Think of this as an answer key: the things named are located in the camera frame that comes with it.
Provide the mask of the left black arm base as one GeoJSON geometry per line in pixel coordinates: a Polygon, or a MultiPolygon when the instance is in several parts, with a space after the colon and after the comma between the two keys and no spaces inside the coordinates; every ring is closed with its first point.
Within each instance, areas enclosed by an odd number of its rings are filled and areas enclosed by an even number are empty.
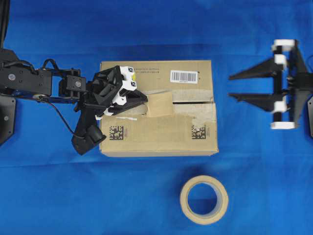
{"type": "Polygon", "coordinates": [[[3,145],[15,129],[16,100],[10,96],[0,96],[0,144],[3,145]]]}

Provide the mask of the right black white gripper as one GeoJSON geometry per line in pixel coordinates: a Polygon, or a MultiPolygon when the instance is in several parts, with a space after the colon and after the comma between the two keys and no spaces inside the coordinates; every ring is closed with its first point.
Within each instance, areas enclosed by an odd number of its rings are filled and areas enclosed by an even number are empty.
{"type": "Polygon", "coordinates": [[[295,39],[276,39],[271,50],[274,58],[267,59],[247,70],[231,75],[229,80],[273,77],[288,70],[287,89],[280,94],[229,93],[238,102],[247,102],[273,115],[289,113],[289,121],[273,119],[271,129],[295,129],[308,98],[313,94],[313,74],[308,71],[295,39]]]}

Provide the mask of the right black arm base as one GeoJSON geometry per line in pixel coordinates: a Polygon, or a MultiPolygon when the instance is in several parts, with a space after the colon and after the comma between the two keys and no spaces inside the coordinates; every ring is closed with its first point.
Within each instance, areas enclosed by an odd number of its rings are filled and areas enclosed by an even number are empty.
{"type": "Polygon", "coordinates": [[[313,96],[307,102],[310,136],[313,138],[313,96]]]}

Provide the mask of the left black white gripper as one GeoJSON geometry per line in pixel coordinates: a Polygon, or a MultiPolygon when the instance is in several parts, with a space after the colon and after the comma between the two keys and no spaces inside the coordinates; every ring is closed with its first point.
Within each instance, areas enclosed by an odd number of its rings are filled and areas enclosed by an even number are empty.
{"type": "Polygon", "coordinates": [[[147,96],[137,90],[134,68],[115,66],[96,73],[74,108],[80,112],[71,139],[76,152],[84,155],[106,139],[98,127],[98,118],[104,114],[115,116],[146,102],[147,96]]]}

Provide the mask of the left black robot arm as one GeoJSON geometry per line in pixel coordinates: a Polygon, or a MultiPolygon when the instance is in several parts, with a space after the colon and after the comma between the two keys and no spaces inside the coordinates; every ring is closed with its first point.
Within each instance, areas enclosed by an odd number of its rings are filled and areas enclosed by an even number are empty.
{"type": "Polygon", "coordinates": [[[71,142],[80,155],[106,139],[97,124],[103,116],[115,116],[148,102],[147,96],[137,89],[134,76],[132,67],[114,66],[87,81],[80,70],[62,70],[53,59],[45,60],[36,70],[14,51],[0,50],[0,95],[51,106],[75,104],[74,110],[80,112],[80,117],[75,130],[71,130],[71,142]]]}

